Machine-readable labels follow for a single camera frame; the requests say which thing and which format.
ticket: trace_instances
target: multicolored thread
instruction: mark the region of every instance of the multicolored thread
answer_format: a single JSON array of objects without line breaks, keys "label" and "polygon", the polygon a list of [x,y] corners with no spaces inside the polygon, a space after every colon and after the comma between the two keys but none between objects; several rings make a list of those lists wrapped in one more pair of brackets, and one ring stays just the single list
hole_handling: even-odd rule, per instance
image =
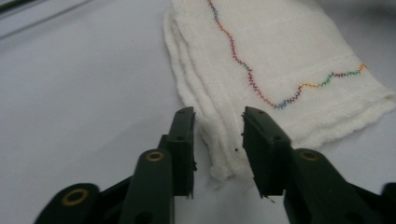
[{"label": "multicolored thread", "polygon": [[294,102],[296,102],[299,97],[301,96],[301,93],[303,91],[303,88],[307,87],[307,88],[321,88],[321,87],[325,87],[326,85],[328,85],[332,79],[334,77],[350,77],[350,76],[355,76],[355,75],[359,75],[361,73],[362,70],[364,70],[365,68],[367,68],[367,66],[362,63],[359,68],[355,71],[349,71],[349,72],[345,72],[345,73],[331,73],[329,75],[327,75],[326,79],[323,80],[320,83],[303,83],[300,84],[297,88],[297,91],[294,93],[294,95],[290,98],[287,98],[283,101],[281,101],[281,103],[273,103],[269,98],[267,98],[264,94],[262,94],[262,92],[260,91],[259,87],[257,86],[255,80],[254,80],[254,76],[253,76],[253,70],[243,61],[241,60],[238,55],[236,54],[236,46],[235,46],[235,41],[233,40],[233,36],[230,34],[229,31],[227,31],[224,26],[221,24],[220,20],[219,20],[219,13],[218,10],[215,8],[215,6],[213,5],[213,0],[207,0],[210,8],[213,11],[213,15],[214,15],[214,20],[217,24],[217,26],[219,27],[219,29],[227,35],[229,41],[230,41],[230,47],[231,47],[231,52],[233,55],[233,59],[239,63],[240,65],[242,65],[246,70],[247,70],[247,80],[248,80],[248,84],[249,86],[252,87],[252,89],[254,90],[254,92],[256,92],[257,96],[260,97],[265,103],[267,103],[268,105],[270,105],[273,109],[284,109],[287,105],[290,105]]}]

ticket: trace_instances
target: gauze towel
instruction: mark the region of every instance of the gauze towel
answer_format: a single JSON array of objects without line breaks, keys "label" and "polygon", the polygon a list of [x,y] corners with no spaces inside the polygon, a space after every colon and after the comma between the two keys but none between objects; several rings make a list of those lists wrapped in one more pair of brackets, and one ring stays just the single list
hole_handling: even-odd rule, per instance
[{"label": "gauze towel", "polygon": [[197,112],[211,174],[251,176],[245,106],[266,111],[294,147],[318,148],[395,107],[314,0],[174,0],[165,41],[177,90]]}]

